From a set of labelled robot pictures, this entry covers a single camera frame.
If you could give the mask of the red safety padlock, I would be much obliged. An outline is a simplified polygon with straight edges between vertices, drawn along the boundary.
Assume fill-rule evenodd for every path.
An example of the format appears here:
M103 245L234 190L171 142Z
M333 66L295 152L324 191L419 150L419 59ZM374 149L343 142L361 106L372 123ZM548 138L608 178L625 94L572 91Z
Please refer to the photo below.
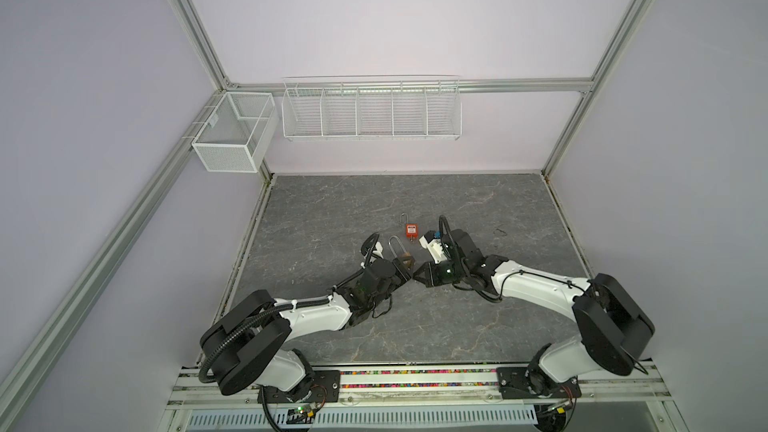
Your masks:
M404 236L411 242L418 238L418 224L410 220L407 213L400 214L400 222L404 230Z

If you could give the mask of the brass padlock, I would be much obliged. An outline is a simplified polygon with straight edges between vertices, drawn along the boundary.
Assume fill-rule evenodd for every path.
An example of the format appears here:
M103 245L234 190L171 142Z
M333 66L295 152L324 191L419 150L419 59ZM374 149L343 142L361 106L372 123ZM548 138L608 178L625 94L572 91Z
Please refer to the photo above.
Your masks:
M389 237L387 243L394 257L402 263L406 270L412 271L415 264L415 258L403 244L401 239L396 235L392 235Z

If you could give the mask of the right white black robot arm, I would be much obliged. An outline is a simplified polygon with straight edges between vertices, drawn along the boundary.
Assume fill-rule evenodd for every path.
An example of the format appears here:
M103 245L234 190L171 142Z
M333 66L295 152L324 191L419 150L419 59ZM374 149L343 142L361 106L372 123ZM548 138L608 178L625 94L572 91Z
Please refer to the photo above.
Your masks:
M419 243L431 259L414 278L426 287L450 285L490 303L518 299L576 324L576 335L542 346L525 368L513 370L508 388L531 397L557 392L575 397L582 374L604 370L627 377L647 371L641 357L655 326L613 276L563 276L485 255L467 232L451 228L446 217Z

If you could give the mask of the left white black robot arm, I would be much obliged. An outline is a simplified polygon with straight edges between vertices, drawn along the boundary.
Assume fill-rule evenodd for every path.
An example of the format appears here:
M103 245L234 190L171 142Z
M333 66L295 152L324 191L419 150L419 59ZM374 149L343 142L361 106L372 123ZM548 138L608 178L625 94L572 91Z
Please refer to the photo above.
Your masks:
M322 296L278 299L267 290L250 293L201 337L198 380L215 383L224 396L257 385L290 402L310 396L317 374L305 355L284 344L319 332L336 332L377 318L394 292L412 278L414 258L404 251L388 259L377 233L361 246L363 261L351 276Z

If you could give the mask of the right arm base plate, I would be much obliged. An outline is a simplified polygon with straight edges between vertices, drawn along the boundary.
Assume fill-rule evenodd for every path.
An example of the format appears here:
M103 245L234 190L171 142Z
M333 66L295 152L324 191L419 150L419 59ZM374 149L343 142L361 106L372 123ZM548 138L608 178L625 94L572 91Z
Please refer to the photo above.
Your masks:
M555 383L538 370L526 367L498 367L499 392L503 399L578 399L582 391L577 378Z

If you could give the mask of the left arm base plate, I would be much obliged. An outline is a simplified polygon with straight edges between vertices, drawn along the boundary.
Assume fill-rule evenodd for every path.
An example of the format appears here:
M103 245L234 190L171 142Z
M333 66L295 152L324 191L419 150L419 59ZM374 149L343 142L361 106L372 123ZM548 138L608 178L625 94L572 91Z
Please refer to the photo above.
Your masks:
M336 403L341 391L341 371L337 369L319 370L302 379L288 392L276 387L263 387L258 395L258 402L267 400L267 404L299 403Z

